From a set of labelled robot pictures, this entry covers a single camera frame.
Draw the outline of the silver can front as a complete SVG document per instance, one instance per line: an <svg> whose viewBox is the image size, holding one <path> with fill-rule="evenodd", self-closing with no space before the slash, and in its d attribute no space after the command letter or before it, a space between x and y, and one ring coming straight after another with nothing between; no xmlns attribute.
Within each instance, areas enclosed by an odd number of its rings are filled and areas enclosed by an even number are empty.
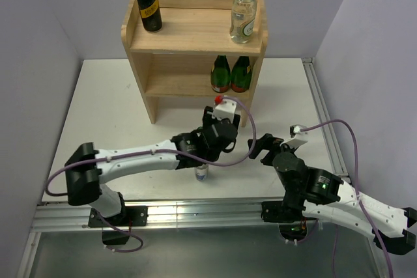
<svg viewBox="0 0 417 278"><path fill-rule="evenodd" d="M204 181L208 176L209 166L207 164L200 165L194 168L195 177L198 181Z"/></svg>

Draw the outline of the clear bottle green cap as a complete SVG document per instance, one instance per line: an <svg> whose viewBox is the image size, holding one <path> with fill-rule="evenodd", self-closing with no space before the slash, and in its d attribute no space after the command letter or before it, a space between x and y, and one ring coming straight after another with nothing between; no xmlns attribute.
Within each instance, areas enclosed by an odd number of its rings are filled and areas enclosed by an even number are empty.
<svg viewBox="0 0 417 278"><path fill-rule="evenodd" d="M256 0L234 0L231 7L229 35L238 44L248 42L253 34L257 12Z"/></svg>

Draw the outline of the black can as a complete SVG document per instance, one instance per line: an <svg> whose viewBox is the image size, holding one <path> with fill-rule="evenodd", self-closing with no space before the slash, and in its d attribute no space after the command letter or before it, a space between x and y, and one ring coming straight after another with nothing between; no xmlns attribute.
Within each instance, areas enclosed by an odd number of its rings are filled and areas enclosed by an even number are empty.
<svg viewBox="0 0 417 278"><path fill-rule="evenodd" d="M162 28L159 0L137 0L139 15L143 27L148 32L157 32Z"/></svg>

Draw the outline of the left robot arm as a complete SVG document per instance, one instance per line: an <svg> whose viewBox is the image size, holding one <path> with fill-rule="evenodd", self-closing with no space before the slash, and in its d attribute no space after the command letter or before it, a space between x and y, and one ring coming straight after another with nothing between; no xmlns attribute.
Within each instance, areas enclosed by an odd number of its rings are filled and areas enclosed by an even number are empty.
<svg viewBox="0 0 417 278"><path fill-rule="evenodd" d="M207 106L202 127L155 145L124 150L97 150L83 143L66 162L66 187L71 206L89 205L111 225L124 223L127 209L121 193L108 182L131 174L198 168L234 149L240 115L237 104L224 100Z"/></svg>

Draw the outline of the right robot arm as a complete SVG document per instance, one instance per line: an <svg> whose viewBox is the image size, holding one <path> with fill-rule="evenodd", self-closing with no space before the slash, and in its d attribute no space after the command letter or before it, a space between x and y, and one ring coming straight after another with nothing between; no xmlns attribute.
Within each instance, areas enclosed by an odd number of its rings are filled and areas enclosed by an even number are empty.
<svg viewBox="0 0 417 278"><path fill-rule="evenodd" d="M269 133L248 140L250 158L255 159L265 150L261 163L274 168L285 190L282 200L262 203L263 221L321 219L354 230L394 255L406 255L416 247L416 236L409 231L416 223L415 209L384 204L357 193L338 175L306 165L295 154L300 145L297 138L284 141Z"/></svg>

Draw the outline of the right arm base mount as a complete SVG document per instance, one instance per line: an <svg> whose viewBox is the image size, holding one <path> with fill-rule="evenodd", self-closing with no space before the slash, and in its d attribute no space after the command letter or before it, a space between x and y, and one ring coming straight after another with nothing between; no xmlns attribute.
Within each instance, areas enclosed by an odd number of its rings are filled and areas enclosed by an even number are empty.
<svg viewBox="0 0 417 278"><path fill-rule="evenodd" d="M277 223L286 244L305 242L318 225L316 219L303 216L301 210L288 207L284 201L263 201L261 208L261 219L265 223Z"/></svg>

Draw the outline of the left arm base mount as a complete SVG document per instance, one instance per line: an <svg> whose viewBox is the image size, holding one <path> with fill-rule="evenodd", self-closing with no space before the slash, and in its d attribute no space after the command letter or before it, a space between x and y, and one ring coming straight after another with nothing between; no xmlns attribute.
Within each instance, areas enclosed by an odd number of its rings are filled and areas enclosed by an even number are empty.
<svg viewBox="0 0 417 278"><path fill-rule="evenodd" d="M121 250L129 238L133 227L144 227L147 224L147 206L126 206L120 214L113 217L102 217L94 208L90 211L87 226L90 229L102 229L102 243L114 250Z"/></svg>

